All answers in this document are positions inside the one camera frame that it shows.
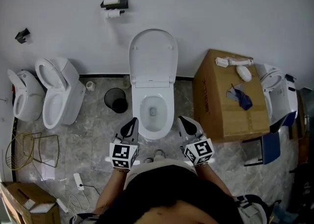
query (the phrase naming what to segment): toilet paper roll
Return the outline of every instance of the toilet paper roll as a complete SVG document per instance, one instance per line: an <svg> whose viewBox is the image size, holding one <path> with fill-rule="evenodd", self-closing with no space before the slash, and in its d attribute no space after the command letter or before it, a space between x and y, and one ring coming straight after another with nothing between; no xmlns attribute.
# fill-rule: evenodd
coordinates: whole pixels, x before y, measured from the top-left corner
<svg viewBox="0 0 314 224"><path fill-rule="evenodd" d="M103 1L104 6L112 5L112 4L119 4L119 3L120 3L120 0L104 0Z"/></svg>
<svg viewBox="0 0 314 224"><path fill-rule="evenodd" d="M116 18L120 17L121 11L119 9L113 9L113 10L102 10L103 17L107 18Z"/></svg>
<svg viewBox="0 0 314 224"><path fill-rule="evenodd" d="M96 85L95 85L93 82L89 81L89 82L87 82L87 84L86 84L86 88L87 88L87 90L89 90L89 91L94 91L95 88L96 88Z"/></svg>

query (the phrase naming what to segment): shoe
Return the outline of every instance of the shoe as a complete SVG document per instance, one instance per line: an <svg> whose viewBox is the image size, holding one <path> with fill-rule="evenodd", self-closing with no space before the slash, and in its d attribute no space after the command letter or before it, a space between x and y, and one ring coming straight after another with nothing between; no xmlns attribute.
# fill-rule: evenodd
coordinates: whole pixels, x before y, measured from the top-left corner
<svg viewBox="0 0 314 224"><path fill-rule="evenodd" d="M152 163L154 160L152 158L147 158L144 160L144 163Z"/></svg>
<svg viewBox="0 0 314 224"><path fill-rule="evenodd" d="M156 151L155 156L156 156L156 155L160 155L160 156L166 158L166 154L164 153L163 150L160 150L160 149Z"/></svg>

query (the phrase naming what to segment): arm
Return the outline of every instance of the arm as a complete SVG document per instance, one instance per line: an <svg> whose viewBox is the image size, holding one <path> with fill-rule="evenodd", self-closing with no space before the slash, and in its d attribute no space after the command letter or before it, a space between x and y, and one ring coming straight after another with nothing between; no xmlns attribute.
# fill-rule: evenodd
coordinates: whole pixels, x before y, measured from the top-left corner
<svg viewBox="0 0 314 224"><path fill-rule="evenodd" d="M217 174L210 168L207 163L195 167L196 173L200 179L211 181L216 184L226 195L232 197L229 189L224 182L217 176Z"/></svg>
<svg viewBox="0 0 314 224"><path fill-rule="evenodd" d="M100 215L103 212L105 206L110 206L114 200L123 191L124 183L126 181L127 174L118 170L113 170L113 173L100 194L94 214Z"/></svg>

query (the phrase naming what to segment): power strip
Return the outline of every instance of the power strip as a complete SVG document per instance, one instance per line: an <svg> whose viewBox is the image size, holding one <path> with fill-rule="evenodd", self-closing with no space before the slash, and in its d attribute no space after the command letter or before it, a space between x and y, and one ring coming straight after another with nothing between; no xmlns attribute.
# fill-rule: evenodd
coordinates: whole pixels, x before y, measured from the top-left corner
<svg viewBox="0 0 314 224"><path fill-rule="evenodd" d="M83 185L83 182L82 182L82 179L80 177L80 174L79 173L74 173L73 176L74 176L75 183L77 184L78 189L80 191L83 191L84 190L84 186L80 186L80 185Z"/></svg>

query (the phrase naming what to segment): gray tile floor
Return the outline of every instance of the gray tile floor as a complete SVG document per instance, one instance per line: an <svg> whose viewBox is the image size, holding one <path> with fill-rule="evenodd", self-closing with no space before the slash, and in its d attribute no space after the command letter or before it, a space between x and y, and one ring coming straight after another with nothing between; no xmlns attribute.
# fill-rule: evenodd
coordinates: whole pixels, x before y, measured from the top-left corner
<svg viewBox="0 0 314 224"><path fill-rule="evenodd" d="M18 133L42 132L43 136L58 134L60 156L55 169L42 166L34 162L37 169L46 179L52 193L62 199L76 213L81 212L69 205L69 195L75 195L82 204L83 212L88 203L82 192L78 191L73 173L80 173L83 183L95 186L101 191L112 172L109 156L109 143L115 127L125 118L132 116L131 89L124 89L123 79L81 79L96 83L94 92L86 92L82 108L76 122L71 126L61 125L48 130L43 124L42 117L35 122L18 122ZM104 104L105 93L113 87L124 89L129 103L128 110L123 114L116 114ZM177 132L176 118L179 115L193 117L192 83L176 81L175 83L175 121L170 133L160 140L147 140L139 136L141 146L137 160L143 161L152 157L155 150L163 149L168 158L187 160L179 150L181 140ZM289 170L297 165L298 145L296 141L288 139L288 129L283 127L280 131L281 156L274 162L265 166L244 167L244 161L257 157L260 146L257 142L242 144L224 143L214 144L215 156L211 167L226 183L233 195L256 194L266 203L271 204L277 199L283 199L286 206L289 200L293 175ZM48 160L56 160L57 144L54 138L42 140L40 153ZM17 171L17 179L21 182L34 182L48 190L35 170L29 164ZM93 188L84 190L90 201L90 210L93 211L98 194ZM71 214L60 210L63 224L67 224Z"/></svg>

